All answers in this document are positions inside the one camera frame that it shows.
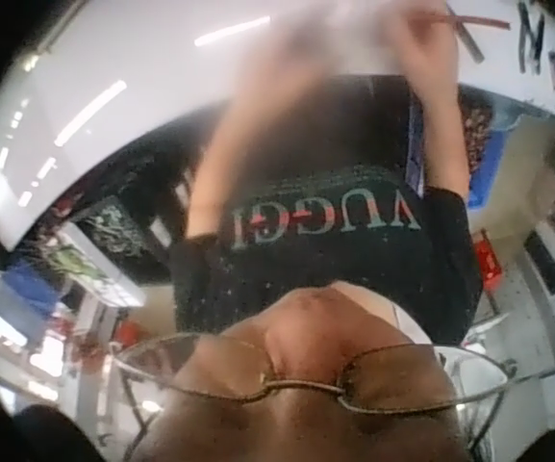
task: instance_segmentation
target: person's right hand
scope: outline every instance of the person's right hand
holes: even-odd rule
[[[406,0],[389,7],[384,31],[406,80],[426,109],[457,101],[458,49],[453,26],[424,20],[447,14],[443,0]]]

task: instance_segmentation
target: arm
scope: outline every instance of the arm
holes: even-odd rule
[[[301,49],[301,33],[272,31],[245,63],[239,91],[196,172],[187,238],[217,231],[249,147],[327,75],[329,57]]]
[[[424,9],[447,13],[443,0],[426,0],[387,12],[387,37],[406,80],[422,103],[427,186],[452,191],[463,200],[469,192],[469,167],[458,103],[458,48],[449,24],[412,21]]]

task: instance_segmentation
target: person's left hand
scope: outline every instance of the person's left hand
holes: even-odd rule
[[[249,55],[228,113],[237,131],[257,135],[328,76],[332,60],[322,49],[321,33],[307,26],[275,26]]]

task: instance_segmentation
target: blue container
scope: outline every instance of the blue container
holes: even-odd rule
[[[408,162],[406,166],[406,182],[418,194],[424,192],[423,178],[423,143],[422,143],[422,112],[419,105],[413,99],[410,105],[410,139],[408,147]],[[491,195],[492,184],[497,176],[504,145],[510,135],[510,131],[491,130],[489,140],[485,146],[480,166],[471,174],[469,180],[469,210],[477,210],[487,205]]]

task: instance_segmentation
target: hand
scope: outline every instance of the hand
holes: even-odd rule
[[[270,31],[251,53],[225,117],[229,130],[257,135],[325,80],[331,60],[317,46],[319,31],[311,30]]]
[[[457,102],[458,48],[453,26],[426,21],[425,13],[448,11],[443,0],[408,2],[392,8],[384,23],[406,80],[433,110]]]

